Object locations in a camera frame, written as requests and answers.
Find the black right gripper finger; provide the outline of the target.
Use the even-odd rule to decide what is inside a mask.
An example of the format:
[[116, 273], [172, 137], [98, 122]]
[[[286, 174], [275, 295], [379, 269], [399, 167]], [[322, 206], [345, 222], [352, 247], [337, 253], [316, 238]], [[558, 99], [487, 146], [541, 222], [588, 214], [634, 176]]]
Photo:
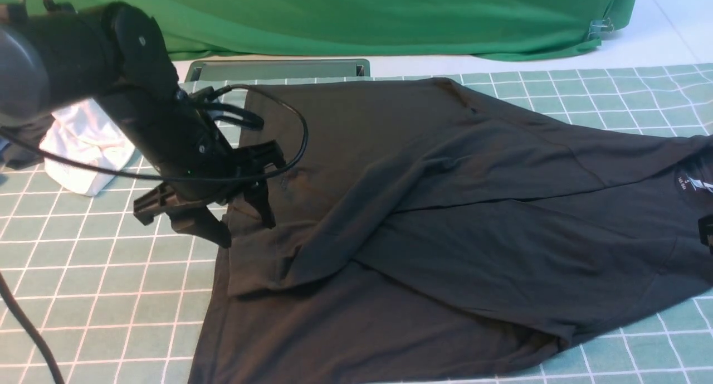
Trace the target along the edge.
[[708, 249], [713, 249], [713, 214], [700, 217], [699, 240]]

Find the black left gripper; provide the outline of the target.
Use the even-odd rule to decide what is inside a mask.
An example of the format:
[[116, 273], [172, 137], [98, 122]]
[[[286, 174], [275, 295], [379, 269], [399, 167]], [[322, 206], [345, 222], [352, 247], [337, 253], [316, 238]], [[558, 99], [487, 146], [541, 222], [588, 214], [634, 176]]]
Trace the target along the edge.
[[[164, 181], [133, 201], [133, 216], [143, 226], [166, 215], [177, 234], [228, 249], [229, 228], [208, 206], [239, 195], [264, 227], [276, 226], [264, 175], [269, 166], [287, 165], [277, 141], [232, 150], [214, 120], [193, 107], [188, 96], [160, 100], [146, 91], [115, 91], [97, 96], [96, 102]], [[237, 176], [248, 179], [235, 183]]]

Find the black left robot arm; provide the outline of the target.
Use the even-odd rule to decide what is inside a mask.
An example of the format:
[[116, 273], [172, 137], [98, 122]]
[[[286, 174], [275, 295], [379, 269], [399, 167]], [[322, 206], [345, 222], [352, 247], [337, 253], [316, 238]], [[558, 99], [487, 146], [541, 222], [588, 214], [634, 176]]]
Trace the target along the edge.
[[286, 162], [274, 141], [232, 148], [216, 126], [227, 120], [260, 130], [262, 118], [221, 104], [229, 92], [186, 94], [156, 20], [123, 2], [79, 13], [54, 12], [2, 24], [2, 127], [94, 99], [159, 173], [160, 185], [133, 203], [143, 225], [167, 215], [179, 234], [226, 249], [227, 225], [207, 206], [242, 195], [263, 226], [275, 227], [268, 201], [268, 166]]

